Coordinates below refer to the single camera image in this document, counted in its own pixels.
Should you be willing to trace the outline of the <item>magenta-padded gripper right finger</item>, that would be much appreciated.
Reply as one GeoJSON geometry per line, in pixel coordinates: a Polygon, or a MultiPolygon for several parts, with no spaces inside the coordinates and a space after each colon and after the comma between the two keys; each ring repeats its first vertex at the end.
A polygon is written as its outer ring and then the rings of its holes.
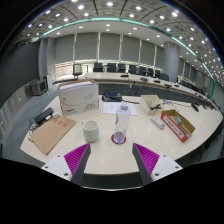
{"type": "Polygon", "coordinates": [[[168,155],[159,155],[137,143],[133,144],[132,153],[135,157],[144,185],[182,169],[182,167],[168,155]]]}

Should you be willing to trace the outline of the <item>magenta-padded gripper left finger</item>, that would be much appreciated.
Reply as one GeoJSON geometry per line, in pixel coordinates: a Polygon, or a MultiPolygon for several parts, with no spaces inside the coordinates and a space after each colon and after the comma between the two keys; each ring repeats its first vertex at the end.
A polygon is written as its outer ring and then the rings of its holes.
{"type": "Polygon", "coordinates": [[[68,180],[77,185],[81,184],[87,160],[91,153],[90,144],[84,144],[66,155],[56,155],[42,169],[68,180]]]}

